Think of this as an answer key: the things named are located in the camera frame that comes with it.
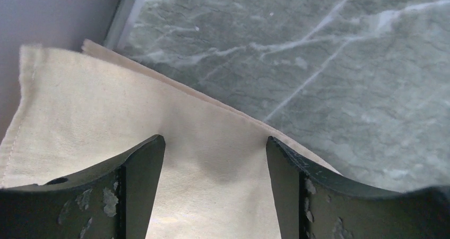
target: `gray panel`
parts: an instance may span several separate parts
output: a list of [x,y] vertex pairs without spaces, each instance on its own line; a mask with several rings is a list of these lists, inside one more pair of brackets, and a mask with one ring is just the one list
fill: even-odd
[[0,139],[20,100],[19,47],[80,50],[85,38],[102,43],[119,0],[0,0]]

